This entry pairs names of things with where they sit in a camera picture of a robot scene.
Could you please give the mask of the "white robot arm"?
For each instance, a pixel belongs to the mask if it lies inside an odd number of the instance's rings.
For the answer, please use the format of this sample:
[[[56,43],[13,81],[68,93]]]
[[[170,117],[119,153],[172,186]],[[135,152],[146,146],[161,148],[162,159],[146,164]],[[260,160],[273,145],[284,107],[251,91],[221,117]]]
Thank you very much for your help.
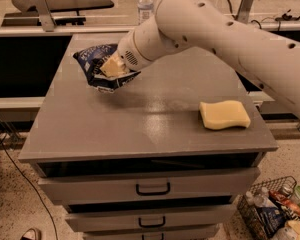
[[[120,40],[101,71],[123,76],[191,47],[216,55],[300,120],[300,42],[232,20],[208,0],[156,0],[154,15]]]

